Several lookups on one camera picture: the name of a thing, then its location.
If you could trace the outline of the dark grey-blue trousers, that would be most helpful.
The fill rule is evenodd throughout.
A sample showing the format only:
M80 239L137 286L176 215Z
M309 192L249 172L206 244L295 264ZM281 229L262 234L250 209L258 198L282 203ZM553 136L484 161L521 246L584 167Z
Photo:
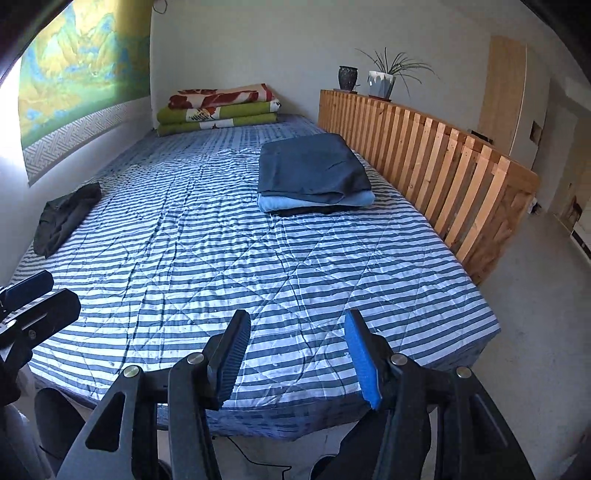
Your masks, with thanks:
M257 193L332 205L372 191L365 167L338 134L263 144Z

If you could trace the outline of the black crumpled garment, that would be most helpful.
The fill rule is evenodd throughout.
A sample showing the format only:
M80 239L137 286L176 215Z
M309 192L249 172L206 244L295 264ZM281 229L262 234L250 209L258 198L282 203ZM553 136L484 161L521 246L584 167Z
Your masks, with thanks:
M98 182L45 204L33 238L36 255L49 258L66 242L102 198Z

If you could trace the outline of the blue white striped bed cover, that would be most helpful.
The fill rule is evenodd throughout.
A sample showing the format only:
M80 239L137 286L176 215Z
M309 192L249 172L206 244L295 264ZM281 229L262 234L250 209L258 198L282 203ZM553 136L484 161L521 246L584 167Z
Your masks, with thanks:
M50 258L27 252L22 280L50 272L75 292L78 320L35 348L35 380L96 405L120 371L173 366L252 319L235 388L208 417L222 435L294 440L368 408L344 320L417 363L472 365L499 332L493 311L428 221L374 169L375 203L274 217L256 204L264 143L318 133L276 124L148 135L97 177L101 201Z

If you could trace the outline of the green red folded blanket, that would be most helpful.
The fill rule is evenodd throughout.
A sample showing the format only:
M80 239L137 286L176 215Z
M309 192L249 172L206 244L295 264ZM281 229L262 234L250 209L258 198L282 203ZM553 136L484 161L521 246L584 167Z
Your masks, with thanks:
M156 115L157 134L274 123L281 107L266 83L230 89L185 89L171 95Z

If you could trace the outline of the light blue folded garment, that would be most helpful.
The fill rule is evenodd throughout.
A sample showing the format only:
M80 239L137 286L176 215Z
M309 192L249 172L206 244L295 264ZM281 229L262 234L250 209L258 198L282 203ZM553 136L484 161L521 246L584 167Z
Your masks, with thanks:
M362 191L342 198L334 203L318 200L301 200L284 196L257 195L257 206L264 213L315 207L367 207L376 200L372 190Z

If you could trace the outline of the dark ceramic vase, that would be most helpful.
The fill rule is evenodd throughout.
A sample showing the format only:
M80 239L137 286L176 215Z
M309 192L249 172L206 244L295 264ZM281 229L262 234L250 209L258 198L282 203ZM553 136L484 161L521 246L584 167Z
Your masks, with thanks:
M352 92L356 88L356 81L358 80L358 69L351 66L339 67L338 80L339 89L342 91Z

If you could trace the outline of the white potted plant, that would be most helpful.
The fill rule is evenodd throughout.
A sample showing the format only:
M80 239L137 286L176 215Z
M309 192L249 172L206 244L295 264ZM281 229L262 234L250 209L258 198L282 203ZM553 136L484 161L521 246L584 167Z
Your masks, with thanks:
M375 50L369 53L359 48L356 48L356 51L368 58L375 67L367 77L369 96L373 98L390 101L394 85L398 80L402 82L407 95L411 96L408 81L422 84L420 72L429 72L438 78L438 74L429 63L416 59L404 51L394 54L392 58L389 57L387 47L384 47L381 52Z

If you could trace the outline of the green landscape wall hanging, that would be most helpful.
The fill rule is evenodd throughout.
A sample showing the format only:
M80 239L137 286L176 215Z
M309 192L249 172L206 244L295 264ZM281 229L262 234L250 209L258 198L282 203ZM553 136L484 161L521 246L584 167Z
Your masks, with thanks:
M150 109L149 1L72 1L21 58L18 112L28 182Z

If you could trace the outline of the wooden slatted bed rail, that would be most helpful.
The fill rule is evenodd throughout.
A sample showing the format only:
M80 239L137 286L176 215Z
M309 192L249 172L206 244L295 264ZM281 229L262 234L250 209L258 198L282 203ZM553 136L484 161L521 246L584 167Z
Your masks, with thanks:
M322 91L318 126L341 135L426 217L475 284L495 269L540 184L475 135L373 97Z

